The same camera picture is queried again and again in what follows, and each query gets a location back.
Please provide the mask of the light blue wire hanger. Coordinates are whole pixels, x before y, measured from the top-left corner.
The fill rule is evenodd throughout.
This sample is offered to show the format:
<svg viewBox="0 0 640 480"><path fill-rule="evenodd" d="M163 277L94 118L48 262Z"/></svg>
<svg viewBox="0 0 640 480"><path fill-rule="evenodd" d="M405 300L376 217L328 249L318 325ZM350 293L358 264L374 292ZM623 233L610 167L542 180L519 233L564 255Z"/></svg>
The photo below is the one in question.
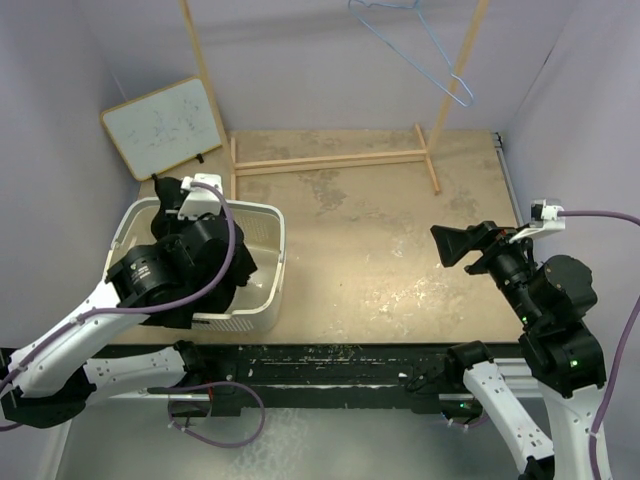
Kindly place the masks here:
<svg viewBox="0 0 640 480"><path fill-rule="evenodd" d="M347 9L360 25L383 42L446 98L468 108L473 90L429 21L425 1L348 1Z"/></svg>

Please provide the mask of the black printed t shirt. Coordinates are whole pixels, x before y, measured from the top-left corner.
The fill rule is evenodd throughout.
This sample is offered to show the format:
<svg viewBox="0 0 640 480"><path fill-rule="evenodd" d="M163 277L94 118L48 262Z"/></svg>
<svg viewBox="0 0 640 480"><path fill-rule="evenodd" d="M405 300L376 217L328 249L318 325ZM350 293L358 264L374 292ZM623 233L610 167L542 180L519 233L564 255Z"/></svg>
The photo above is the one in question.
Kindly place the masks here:
<svg viewBox="0 0 640 480"><path fill-rule="evenodd" d="M219 283L178 310L182 316L198 312L222 314L230 307L236 290L248 284L257 265L244 243L244 233L237 224L228 224L222 205L218 215L206 214L197 220L177 218L186 197L180 181L173 177L153 178L160 206L151 222L151 233L163 260L181 283L176 294L181 299L202 289L219 273L228 252L229 232L235 232L233 255Z"/></svg>

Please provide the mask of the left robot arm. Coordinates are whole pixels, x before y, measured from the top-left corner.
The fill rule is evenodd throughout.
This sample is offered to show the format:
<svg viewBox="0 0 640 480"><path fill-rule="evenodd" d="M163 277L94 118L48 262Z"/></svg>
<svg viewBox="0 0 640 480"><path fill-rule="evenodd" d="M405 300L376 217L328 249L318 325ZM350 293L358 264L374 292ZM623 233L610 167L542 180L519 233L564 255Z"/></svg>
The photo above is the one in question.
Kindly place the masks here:
<svg viewBox="0 0 640 480"><path fill-rule="evenodd" d="M190 342L120 358L100 353L135 325L190 328L209 300L227 308L256 269L242 230L224 216L205 215L132 248L49 332L21 349L2 350L2 430L51 428L136 390L198 390L206 369Z"/></svg>

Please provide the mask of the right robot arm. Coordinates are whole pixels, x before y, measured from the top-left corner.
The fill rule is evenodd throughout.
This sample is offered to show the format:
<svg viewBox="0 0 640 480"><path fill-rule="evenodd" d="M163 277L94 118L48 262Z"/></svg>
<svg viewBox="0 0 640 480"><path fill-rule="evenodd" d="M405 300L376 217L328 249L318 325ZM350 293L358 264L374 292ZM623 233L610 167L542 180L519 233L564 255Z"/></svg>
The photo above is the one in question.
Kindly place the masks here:
<svg viewBox="0 0 640 480"><path fill-rule="evenodd" d="M507 387L496 360L480 341L447 352L443 375L456 391L469 391L507 444L522 479L608 479L603 420L624 348L605 368L602 347L583 318L597 302L592 272L581 261L556 255L533 258L537 237L564 230L568 213L514 228L491 221L465 229L434 225L440 261L451 267L471 251L470 275L488 274L523 325L518 343L543 397L551 433L545 435Z"/></svg>

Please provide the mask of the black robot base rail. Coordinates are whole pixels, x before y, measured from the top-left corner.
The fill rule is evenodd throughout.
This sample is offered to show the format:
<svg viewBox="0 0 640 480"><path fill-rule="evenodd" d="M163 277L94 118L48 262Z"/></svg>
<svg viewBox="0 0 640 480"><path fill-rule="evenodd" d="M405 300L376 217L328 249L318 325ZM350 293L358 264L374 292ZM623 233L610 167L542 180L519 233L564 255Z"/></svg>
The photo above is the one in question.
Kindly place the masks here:
<svg viewBox="0 0 640 480"><path fill-rule="evenodd" d="M400 409L472 422L483 414L447 379L444 344L196 345L180 385L205 384L214 416L267 408Z"/></svg>

